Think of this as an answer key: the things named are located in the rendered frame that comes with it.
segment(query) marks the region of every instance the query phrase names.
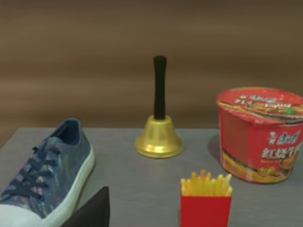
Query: french fries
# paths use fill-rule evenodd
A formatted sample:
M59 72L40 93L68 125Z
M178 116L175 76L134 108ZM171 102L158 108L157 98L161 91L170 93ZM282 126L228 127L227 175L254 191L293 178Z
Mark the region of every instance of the french fries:
M231 174L225 177L220 174L216 179L211 178L210 172L203 169L200 175L192 172L190 179L181 179L181 193L183 196L231 196Z

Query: noodle image on cup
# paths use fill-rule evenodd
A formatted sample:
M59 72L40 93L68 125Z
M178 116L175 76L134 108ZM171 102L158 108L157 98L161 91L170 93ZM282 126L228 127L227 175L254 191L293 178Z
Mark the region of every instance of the noodle image on cup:
M242 87L217 96L221 165L253 183L287 179L303 144L303 97Z

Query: gray table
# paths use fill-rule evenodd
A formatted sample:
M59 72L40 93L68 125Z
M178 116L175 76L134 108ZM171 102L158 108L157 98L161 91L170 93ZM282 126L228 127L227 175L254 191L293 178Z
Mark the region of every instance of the gray table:
M0 150L0 191L48 136L50 128L21 128ZM111 227L177 227L178 185L182 177L204 168L218 175L218 130L177 130L186 149L169 159L137 154L139 129L85 129L96 154L96 166L78 207L102 186L110 188ZM303 155L292 176L278 184L251 184L236 178L230 227L301 227L303 225Z

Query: instant noodle lid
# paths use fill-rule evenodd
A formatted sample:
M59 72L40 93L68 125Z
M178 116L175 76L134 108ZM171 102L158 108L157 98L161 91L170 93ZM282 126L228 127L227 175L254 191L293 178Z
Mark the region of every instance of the instant noodle lid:
M303 97L280 89L230 89L217 96L217 105L255 126L303 122Z

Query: shoe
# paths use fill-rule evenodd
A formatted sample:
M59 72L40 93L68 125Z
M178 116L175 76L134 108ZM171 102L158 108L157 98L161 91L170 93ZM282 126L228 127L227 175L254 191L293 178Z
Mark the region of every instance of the shoe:
M1 227L60 227L95 163L77 119L63 121L33 151L0 196Z

